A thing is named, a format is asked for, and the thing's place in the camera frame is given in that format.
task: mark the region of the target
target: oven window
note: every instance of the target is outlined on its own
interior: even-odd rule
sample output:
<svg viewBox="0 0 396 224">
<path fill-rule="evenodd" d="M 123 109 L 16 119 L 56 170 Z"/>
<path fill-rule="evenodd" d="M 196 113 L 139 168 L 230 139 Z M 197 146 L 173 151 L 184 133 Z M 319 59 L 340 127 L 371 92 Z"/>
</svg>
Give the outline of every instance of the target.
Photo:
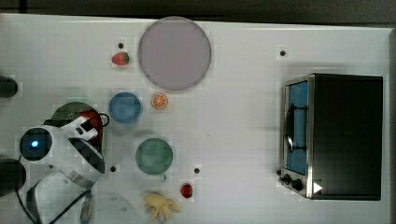
<svg viewBox="0 0 396 224">
<path fill-rule="evenodd" d="M 306 169 L 306 122 L 308 107 L 308 83 L 300 82 L 289 86 L 289 103 L 286 108 L 293 118 L 290 131 L 292 134 L 288 141 L 285 156 L 286 168 L 301 175 L 305 175 Z"/>
</svg>

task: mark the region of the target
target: black toaster oven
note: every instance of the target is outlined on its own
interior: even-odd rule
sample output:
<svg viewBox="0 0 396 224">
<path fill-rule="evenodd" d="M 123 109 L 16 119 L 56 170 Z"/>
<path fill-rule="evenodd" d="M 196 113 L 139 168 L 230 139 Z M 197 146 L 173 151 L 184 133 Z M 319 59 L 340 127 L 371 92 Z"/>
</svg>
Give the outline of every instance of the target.
<svg viewBox="0 0 396 224">
<path fill-rule="evenodd" d="M 311 74 L 284 85 L 279 181 L 308 199 L 381 197 L 383 79 Z"/>
</svg>

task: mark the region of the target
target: banana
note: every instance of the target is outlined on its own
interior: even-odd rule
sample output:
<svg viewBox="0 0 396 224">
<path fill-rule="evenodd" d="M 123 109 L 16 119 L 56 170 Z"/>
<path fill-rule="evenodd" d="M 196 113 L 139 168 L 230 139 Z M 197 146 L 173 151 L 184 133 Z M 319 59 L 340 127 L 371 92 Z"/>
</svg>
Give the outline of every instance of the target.
<svg viewBox="0 0 396 224">
<path fill-rule="evenodd" d="M 158 216 L 158 210 L 153 209 L 151 212 L 151 217 L 149 218 L 150 221 L 153 221 Z"/>
<path fill-rule="evenodd" d="M 160 217 L 160 222 L 164 223 L 165 222 L 165 215 L 163 214 L 163 211 L 160 211 L 159 217 Z"/>
<path fill-rule="evenodd" d="M 153 193 L 144 197 L 143 200 L 147 203 L 145 205 L 147 209 L 152 208 L 150 216 L 151 221 L 153 221 L 156 217 L 159 218 L 161 223 L 164 223 L 165 220 L 169 220 L 171 218 L 169 206 L 171 206 L 175 211 L 180 212 L 180 208 L 175 203 L 175 201 L 167 199 L 161 194 Z"/>
<path fill-rule="evenodd" d="M 168 199 L 168 204 L 171 205 L 175 211 L 180 212 L 180 208 L 178 207 L 177 203 L 175 203 L 175 201 Z"/>
<path fill-rule="evenodd" d="M 166 198 L 159 194 L 150 194 L 143 199 L 157 210 L 160 210 L 161 206 L 167 203 Z"/>
<path fill-rule="evenodd" d="M 171 211 L 169 210 L 167 203 L 163 205 L 163 213 L 165 214 L 166 220 L 169 220 L 169 218 L 171 218 Z"/>
</svg>

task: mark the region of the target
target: blue bowl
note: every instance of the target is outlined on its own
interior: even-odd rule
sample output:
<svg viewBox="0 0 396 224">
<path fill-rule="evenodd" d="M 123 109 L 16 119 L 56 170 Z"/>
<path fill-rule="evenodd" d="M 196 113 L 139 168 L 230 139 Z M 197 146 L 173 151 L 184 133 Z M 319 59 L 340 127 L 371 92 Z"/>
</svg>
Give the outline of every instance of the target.
<svg viewBox="0 0 396 224">
<path fill-rule="evenodd" d="M 139 119 L 143 111 L 139 98 L 130 92 L 120 92 L 108 105 L 111 118 L 119 123 L 132 123 Z"/>
</svg>

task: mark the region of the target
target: strawberry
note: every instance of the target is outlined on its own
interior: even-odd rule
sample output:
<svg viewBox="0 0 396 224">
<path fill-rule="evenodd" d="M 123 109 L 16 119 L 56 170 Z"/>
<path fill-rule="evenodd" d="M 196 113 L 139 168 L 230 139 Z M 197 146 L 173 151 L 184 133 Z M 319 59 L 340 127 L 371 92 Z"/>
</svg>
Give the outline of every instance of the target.
<svg viewBox="0 0 396 224">
<path fill-rule="evenodd" d="M 192 197 L 192 186 L 190 184 L 183 185 L 180 189 L 180 193 L 186 199 Z"/>
<path fill-rule="evenodd" d="M 125 65 L 129 62 L 129 55 L 126 52 L 120 52 L 111 58 L 111 62 L 116 65 Z"/>
</svg>

